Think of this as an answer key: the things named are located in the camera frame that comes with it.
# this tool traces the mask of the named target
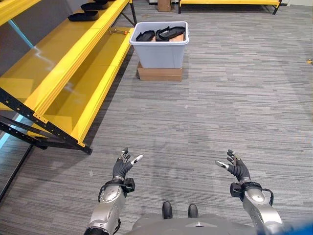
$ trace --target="cardboard box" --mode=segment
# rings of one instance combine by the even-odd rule
[[[143,68],[139,62],[137,70],[139,73],[140,80],[142,81],[180,82],[182,77],[182,68],[179,69]]]
[[[156,41],[156,37],[154,36],[153,39],[151,40],[151,42],[155,42]],[[184,35],[180,34],[172,39],[170,39],[170,42],[182,42],[184,41]]]
[[[172,0],[157,0],[158,11],[171,12]]]

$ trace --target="storage bin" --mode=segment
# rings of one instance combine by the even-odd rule
[[[185,27],[184,41],[181,42],[136,42],[136,37],[147,30],[157,31],[166,27]],[[143,68],[182,68],[184,48],[189,43],[188,23],[175,22],[141,22],[135,26],[130,44],[139,57]]]

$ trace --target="wall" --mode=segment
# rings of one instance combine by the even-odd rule
[[[13,20],[32,44],[37,44],[86,0],[42,0]],[[0,26],[0,76],[18,61],[29,47],[8,23]]]

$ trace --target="black metal frame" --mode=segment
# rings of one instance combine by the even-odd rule
[[[83,152],[87,154],[92,153],[92,149],[85,145],[79,145],[78,140],[73,138],[71,135],[67,134],[63,130],[61,130],[59,127],[56,125],[52,124],[51,122],[44,123],[40,119],[36,118],[34,116],[34,111],[28,108],[26,105],[24,105],[22,102],[17,100],[15,97],[10,95],[8,92],[6,92],[4,89],[0,88],[0,102],[12,109],[13,111],[19,113],[20,115],[24,116],[25,118],[31,120],[33,123],[37,124],[38,126],[42,127],[43,129],[47,130],[48,132],[43,132],[42,130],[36,129],[31,126],[27,126],[25,124],[10,120],[9,118],[4,117],[7,120],[8,124],[13,124],[16,125],[24,130],[29,130],[35,133],[38,133],[40,135],[44,135],[46,137],[55,137],[55,139],[60,140],[60,142],[52,142],[52,141],[46,141],[46,138],[42,139],[35,139],[27,134],[24,134],[22,132],[19,132],[13,128],[9,129],[9,126],[3,123],[3,117],[2,117],[2,123],[3,126],[1,125],[0,129],[3,130],[4,132],[13,135],[17,138],[19,138],[22,141],[26,141],[36,147],[41,147],[41,148],[46,148],[48,146],[51,147],[60,147],[60,148],[74,148],[74,149],[79,149],[82,150]]]
[[[273,12],[272,15],[276,15],[276,12],[277,12],[277,10],[278,10],[278,8],[280,7],[281,4],[282,4],[282,0],[279,0],[278,6],[277,7],[273,6],[273,7],[275,7],[275,9],[274,9],[274,12]]]
[[[278,8],[280,7],[281,3],[282,3],[282,0],[279,0],[279,4],[278,4],[277,7],[273,5],[273,7],[275,7],[275,9],[274,9],[274,12],[273,12],[272,15],[276,14],[276,12],[277,12]],[[180,0],[178,0],[178,14],[180,14],[180,13],[181,13],[181,5],[180,5]]]
[[[181,13],[181,6],[180,6],[180,0],[178,0],[178,14]]]
[[[131,6],[131,10],[132,10],[132,15],[133,15],[133,19],[134,21],[132,21],[125,13],[123,13],[123,10],[126,8],[126,6],[124,7],[124,9],[121,12],[121,15],[123,15],[128,21],[129,23],[131,23],[133,26],[136,26],[137,24],[137,18],[136,18],[136,13],[135,13],[135,9],[134,9],[134,4],[133,3],[129,3]],[[116,20],[113,22],[113,24],[111,25],[111,27],[113,27],[113,25],[115,24],[115,22],[117,21],[118,17],[116,18]]]

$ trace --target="black shoe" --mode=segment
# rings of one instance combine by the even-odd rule
[[[198,218],[198,208],[195,204],[190,204],[188,207],[188,218]]]
[[[163,219],[172,219],[173,218],[172,205],[169,201],[166,201],[163,203],[162,216],[163,216]]]
[[[75,13],[68,17],[70,21],[96,21],[99,19],[97,11],[85,11],[84,13]]]
[[[150,42],[155,35],[156,33],[153,30],[145,31],[136,37],[136,42]]]
[[[160,34],[164,32],[168,32],[170,30],[170,27],[168,26],[165,29],[159,29],[156,31],[156,42],[168,42],[170,39],[168,37],[162,37]]]
[[[80,6],[84,11],[89,10],[104,10],[109,7],[108,1],[106,2],[88,2]]]

